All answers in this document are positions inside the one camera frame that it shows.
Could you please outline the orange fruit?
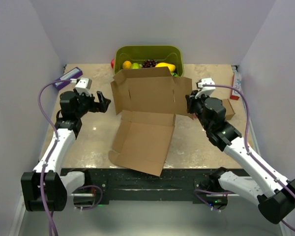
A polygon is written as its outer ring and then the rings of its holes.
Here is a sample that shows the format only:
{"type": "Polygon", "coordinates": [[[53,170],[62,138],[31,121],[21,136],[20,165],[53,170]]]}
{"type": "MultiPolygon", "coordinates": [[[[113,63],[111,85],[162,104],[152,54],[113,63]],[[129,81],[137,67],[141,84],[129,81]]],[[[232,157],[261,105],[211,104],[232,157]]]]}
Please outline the orange fruit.
{"type": "Polygon", "coordinates": [[[131,68],[132,63],[128,60],[124,61],[122,64],[122,68],[123,69],[130,69],[131,68]]]}

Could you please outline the dark grape bunch upper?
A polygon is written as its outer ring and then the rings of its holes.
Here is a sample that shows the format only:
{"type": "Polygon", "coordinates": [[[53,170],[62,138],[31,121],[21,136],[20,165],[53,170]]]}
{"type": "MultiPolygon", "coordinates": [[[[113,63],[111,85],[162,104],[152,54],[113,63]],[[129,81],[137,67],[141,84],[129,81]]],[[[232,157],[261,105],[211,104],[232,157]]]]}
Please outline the dark grape bunch upper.
{"type": "Polygon", "coordinates": [[[148,59],[143,62],[142,68],[153,68],[153,67],[156,67],[157,64],[158,64],[158,61],[148,59]]]}

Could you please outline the small brown cardboard box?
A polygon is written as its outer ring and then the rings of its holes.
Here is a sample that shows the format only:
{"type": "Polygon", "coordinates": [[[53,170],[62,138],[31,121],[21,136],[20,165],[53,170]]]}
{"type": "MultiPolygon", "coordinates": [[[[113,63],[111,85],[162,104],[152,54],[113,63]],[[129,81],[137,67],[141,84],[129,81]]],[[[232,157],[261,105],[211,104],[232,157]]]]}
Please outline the small brown cardboard box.
{"type": "Polygon", "coordinates": [[[222,103],[223,103],[223,106],[226,109],[225,119],[226,120],[231,120],[236,113],[235,113],[235,111],[234,111],[234,109],[232,107],[230,99],[223,99],[222,103]]]}

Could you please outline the purple rectangular box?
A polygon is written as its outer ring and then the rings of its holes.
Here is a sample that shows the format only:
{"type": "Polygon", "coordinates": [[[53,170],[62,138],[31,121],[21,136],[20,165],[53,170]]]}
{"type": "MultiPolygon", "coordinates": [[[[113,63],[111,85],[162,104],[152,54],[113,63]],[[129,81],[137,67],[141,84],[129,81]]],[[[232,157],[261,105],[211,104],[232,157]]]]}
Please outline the purple rectangular box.
{"type": "Polygon", "coordinates": [[[53,84],[53,87],[57,90],[61,90],[70,84],[71,79],[78,79],[82,75],[82,70],[78,67],[74,67],[70,71],[64,73],[61,77],[57,78],[53,84]]]}

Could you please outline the red fruit behind bin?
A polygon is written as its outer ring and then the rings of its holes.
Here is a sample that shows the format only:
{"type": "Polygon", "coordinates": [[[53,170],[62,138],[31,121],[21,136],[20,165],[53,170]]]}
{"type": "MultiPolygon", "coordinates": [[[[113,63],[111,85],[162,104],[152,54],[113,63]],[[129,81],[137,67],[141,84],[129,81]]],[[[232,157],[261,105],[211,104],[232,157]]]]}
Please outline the red fruit behind bin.
{"type": "Polygon", "coordinates": [[[115,65],[115,59],[112,59],[112,60],[111,60],[111,68],[112,68],[112,69],[114,68],[114,65],[115,65]]]}

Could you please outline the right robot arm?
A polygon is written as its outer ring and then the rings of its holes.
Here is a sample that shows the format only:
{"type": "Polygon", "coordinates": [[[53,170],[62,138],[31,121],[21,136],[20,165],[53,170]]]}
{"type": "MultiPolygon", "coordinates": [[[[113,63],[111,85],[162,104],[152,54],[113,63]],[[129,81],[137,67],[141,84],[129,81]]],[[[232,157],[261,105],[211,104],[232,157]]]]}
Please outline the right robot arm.
{"type": "Polygon", "coordinates": [[[255,204],[262,216],[278,224],[295,209],[295,179],[289,180],[266,163],[228,121],[222,101],[197,90],[186,95],[187,111],[195,114],[208,140],[234,159],[253,179],[247,182],[219,168],[205,187],[214,193],[230,191],[255,204]]]}

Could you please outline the yellow mango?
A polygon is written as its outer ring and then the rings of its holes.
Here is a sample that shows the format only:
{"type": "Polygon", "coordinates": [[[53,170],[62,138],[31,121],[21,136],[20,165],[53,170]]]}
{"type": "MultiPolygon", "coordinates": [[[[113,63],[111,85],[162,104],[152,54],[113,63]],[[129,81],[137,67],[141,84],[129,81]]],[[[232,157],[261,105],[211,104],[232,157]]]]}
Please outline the yellow mango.
{"type": "Polygon", "coordinates": [[[160,67],[168,68],[171,73],[175,72],[175,69],[176,69],[176,66],[174,64],[166,63],[166,62],[160,62],[155,66],[155,68],[160,68],[160,67]]]}

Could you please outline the red white toothpaste box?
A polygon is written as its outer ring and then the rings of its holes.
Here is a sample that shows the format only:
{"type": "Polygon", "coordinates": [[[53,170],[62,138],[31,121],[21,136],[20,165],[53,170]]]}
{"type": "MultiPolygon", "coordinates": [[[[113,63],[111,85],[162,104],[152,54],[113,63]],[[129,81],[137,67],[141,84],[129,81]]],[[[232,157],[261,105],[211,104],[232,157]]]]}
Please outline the red white toothpaste box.
{"type": "MultiPolygon", "coordinates": [[[[240,75],[239,72],[234,72],[233,77],[232,77],[232,87],[236,88],[237,90],[241,91],[241,81],[242,81],[242,76],[240,75]]],[[[240,94],[236,90],[231,90],[230,92],[230,99],[232,100],[239,100],[240,99],[240,94]]]]}

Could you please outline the green pear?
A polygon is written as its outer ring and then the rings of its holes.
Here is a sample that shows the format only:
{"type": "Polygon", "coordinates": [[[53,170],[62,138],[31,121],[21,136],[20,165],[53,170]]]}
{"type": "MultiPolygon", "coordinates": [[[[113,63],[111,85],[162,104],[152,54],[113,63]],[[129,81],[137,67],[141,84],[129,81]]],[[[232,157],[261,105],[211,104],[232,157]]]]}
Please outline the green pear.
{"type": "Polygon", "coordinates": [[[141,69],[141,66],[135,62],[135,63],[131,64],[130,69],[141,69]]]}

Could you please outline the large cardboard box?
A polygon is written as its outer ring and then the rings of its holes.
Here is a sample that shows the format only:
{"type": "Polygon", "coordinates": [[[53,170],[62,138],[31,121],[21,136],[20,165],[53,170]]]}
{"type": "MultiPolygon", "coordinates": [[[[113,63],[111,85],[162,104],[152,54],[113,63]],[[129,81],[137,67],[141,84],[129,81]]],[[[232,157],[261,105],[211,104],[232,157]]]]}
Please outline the large cardboard box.
{"type": "Polygon", "coordinates": [[[172,141],[176,116],[192,118],[186,95],[192,80],[166,67],[120,70],[111,89],[121,114],[109,160],[117,166],[160,176],[172,141]]]}

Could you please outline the green plastic bin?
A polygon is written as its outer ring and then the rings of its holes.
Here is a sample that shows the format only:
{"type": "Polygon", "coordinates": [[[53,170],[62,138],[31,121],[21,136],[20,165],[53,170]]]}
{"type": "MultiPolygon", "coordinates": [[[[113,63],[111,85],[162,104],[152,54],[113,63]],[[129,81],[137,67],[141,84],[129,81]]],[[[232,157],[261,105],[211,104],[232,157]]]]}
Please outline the green plastic bin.
{"type": "Polygon", "coordinates": [[[172,45],[127,45],[119,48],[115,54],[113,74],[122,70],[125,61],[143,64],[146,60],[174,64],[175,72],[182,76],[184,65],[180,49],[172,45]]]}

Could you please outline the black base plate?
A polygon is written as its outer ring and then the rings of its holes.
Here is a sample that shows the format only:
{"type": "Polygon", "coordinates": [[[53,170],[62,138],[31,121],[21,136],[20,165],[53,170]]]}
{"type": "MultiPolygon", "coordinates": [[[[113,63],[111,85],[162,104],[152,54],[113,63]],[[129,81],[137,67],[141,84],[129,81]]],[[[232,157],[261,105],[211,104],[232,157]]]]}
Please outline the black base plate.
{"type": "Polygon", "coordinates": [[[73,203],[89,207],[95,203],[107,205],[111,201],[184,201],[223,209],[229,195],[213,186],[204,187],[216,169],[164,169],[153,176],[130,169],[83,168],[85,190],[76,190],[73,203]]]}

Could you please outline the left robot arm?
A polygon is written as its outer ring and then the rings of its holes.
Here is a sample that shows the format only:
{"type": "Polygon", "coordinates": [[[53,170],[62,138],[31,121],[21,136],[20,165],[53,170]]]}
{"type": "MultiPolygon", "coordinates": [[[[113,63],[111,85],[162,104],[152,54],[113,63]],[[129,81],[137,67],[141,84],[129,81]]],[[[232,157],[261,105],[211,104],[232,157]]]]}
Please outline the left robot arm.
{"type": "Polygon", "coordinates": [[[111,103],[102,92],[96,94],[97,101],[93,94],[76,89],[60,95],[52,140],[34,169],[21,177],[27,211],[44,211],[44,203],[50,211],[62,211],[67,197],[75,190],[81,193],[91,190],[92,181],[83,172],[72,171],[65,176],[60,173],[64,158],[81,130],[81,118],[88,112],[105,113],[111,103]]]}

